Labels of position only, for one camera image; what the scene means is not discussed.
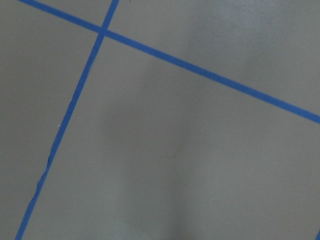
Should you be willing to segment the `blue tape upper horizontal line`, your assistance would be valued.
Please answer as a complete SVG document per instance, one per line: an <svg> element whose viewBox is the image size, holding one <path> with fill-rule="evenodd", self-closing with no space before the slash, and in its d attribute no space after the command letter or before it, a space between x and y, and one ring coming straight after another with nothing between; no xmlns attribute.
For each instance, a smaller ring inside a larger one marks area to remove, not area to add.
<svg viewBox="0 0 320 240"><path fill-rule="evenodd" d="M74 15L71 15L69 13L66 13L64 11L61 11L59 9L56 9L54 7L51 7L49 5L46 5L44 3L41 3L37 0L23 0L22 1L24 4L26 5L29 5L29 6L32 6L36 9L39 9L43 12L46 12L46 13L49 13L51 15L54 15L58 18L61 18L63 20L66 20L68 22L71 22L73 24L76 24L82 28L85 28L87 30L90 30L92 32L96 32L96 33L99 33L100 32L100 29L101 27L98 26L98 25L95 25L91 22L88 22L86 20L83 20L79 17L76 17ZM253 98L256 98L260 101L263 101L263 102L266 102L268 104L271 104L275 107L278 107L280 109L283 109L285 111L288 111L292 114L295 114L297 116L300 116L302 118L305 118L309 121L312 121L312 122L315 122L317 124L320 123L320 116L318 114L315 114L313 112L310 112L308 110L305 110L301 107L298 107L296 105L293 105L293 104L290 104L286 101L283 101L279 98L276 98L276 97L273 97L269 94L266 94L264 92L261 92L261 91L258 91L254 88L251 88L249 86L246 86L242 83L239 83L239 82L236 82L236 81L233 81L231 79L228 79L226 77L223 77L221 75L218 75L214 72L211 72L207 69L204 69L202 67L199 67L199 66L196 66L194 64L191 64L189 62L186 62L182 59L179 59L175 56L172 56L172 55L169 55L165 52L162 52L160 50L157 50L155 48L152 48L152 47L149 47L145 44L142 44L138 41L135 41L133 39L130 39L128 37L125 37L123 35L120 35L116 32L113 32L113 31L110 31L110 30L105 30L104 31L104 36L106 38L109 38L109 39L112 39L116 42L119 42L121 44L124 44L124 45L127 45L129 47L132 47L138 51L141 51L143 53L146 53L148 55L151 55L153 57L156 57L158 59L161 59L167 63L170 63L170 64L173 64L173 65L176 65L180 68L183 68L189 72L192 72L192 73L195 73L197 75L200 75L202 77L205 77L207 79L210 79L214 82L217 82L217 83L220 83L224 86L227 86L229 88L232 88L234 90L237 90L243 94L246 94L248 96L251 96Z"/></svg>

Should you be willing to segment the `blue tape right vertical line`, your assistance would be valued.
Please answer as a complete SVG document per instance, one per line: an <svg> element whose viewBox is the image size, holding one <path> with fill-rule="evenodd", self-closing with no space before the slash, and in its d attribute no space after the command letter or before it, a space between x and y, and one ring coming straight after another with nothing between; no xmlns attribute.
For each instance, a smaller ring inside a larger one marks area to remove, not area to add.
<svg viewBox="0 0 320 240"><path fill-rule="evenodd" d="M82 93L82 90L84 88L84 85L87 81L87 78L88 78L88 75L90 73L90 70L91 70L91 67L98 55L98 52L100 50L100 47L102 45L102 42L105 38L105 35L106 35L106 32L108 30L108 27L112 21L112 18L114 16L114 13L117 9L117 6L119 4L119 1L118 0L113 0L111 1L110 3L110 6L108 7L107 9L107 12L106 12L106 15L104 17L104 20L102 22L102 25L101 26L97 26L97 25L94 25L88 21L85 21L83 19L80 19L76 16L73 16L69 13L66 13L64 11L61 11L61 10L58 10L54 7L51 7L49 5L46 5L44 3L41 3L39 1L36 1L36 0L23 0L22 1L23 3L29 5L29 6L32 6L34 8L37 8L39 10L42 10L46 13L50 13L58 18L61 18L61 19L64 19L68 22L71 22L71 23L74 23L78 26L81 26L81 27L84 27L86 29L89 29L89 30L93 30L94 32L97 33L97 37L96 37L96 40L93 44L93 47L92 47L92 50L90 51L90 54L89 54L89 57L88 57L88 60L86 61L85 63L85 66L84 66L84 69L82 70L82 73L81 73L81 76L79 78L79 81L77 83L77 86L74 90L74 93L72 95L72 98L69 102L69 105L66 109L66 112L64 114L64 117L62 119L62 122L58 128L58 131L57 131L57 134L54 138L54 141L53 141L53 144L51 146L51 149L50 149L50 152L49 152L49 156L48 156L48 159L47 159L47 163L45 165L45 168L44 168L44 172L43 174L41 175L40 179L38 180L37 182L37 185L36 185L36 190L35 190L35 193L32 197L32 199L30 200L27 208L26 208L26 211L24 213L24 216L22 218L22 221L21 221L21 224L19 226L19 229L17 231L17 234L15 236L15 239L16 240L21 240L23 238L23 235L25 233L25 230L27 228L27 225L29 223L29 220L31 218L31 215L33 213L33 210L36 206L36 203L37 203L37 200L38 200L38 197L40 196L40 193L41 193L41 190L42 190L42 187L45 183L45 180L47 178L47 175L50 171L50 168L51 168L51 165L53 163L53 160L55 158L55 155L57 153L57 150L60 146L60 143L62 141L62 138L64 136L64 133L67 129L67 126L69 124L69 121L72 117L72 114L75 110L75 107L77 105L77 102L79 100L79 97Z"/></svg>

